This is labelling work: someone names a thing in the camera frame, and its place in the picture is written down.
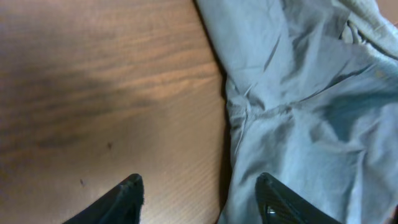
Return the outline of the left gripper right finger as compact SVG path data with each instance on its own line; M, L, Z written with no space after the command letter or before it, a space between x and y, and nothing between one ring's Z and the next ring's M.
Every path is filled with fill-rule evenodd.
M340 224L267 172L257 178L255 196L266 224Z

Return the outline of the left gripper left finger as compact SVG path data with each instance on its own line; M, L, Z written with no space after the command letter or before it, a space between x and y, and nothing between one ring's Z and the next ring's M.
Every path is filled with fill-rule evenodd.
M142 176L131 174L64 224L139 224L143 204Z

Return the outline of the grey shorts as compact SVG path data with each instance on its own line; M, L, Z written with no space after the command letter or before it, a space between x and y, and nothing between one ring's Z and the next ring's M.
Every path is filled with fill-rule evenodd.
M397 206L397 29L376 1L199 0L226 72L220 223L260 223L267 172L341 223Z

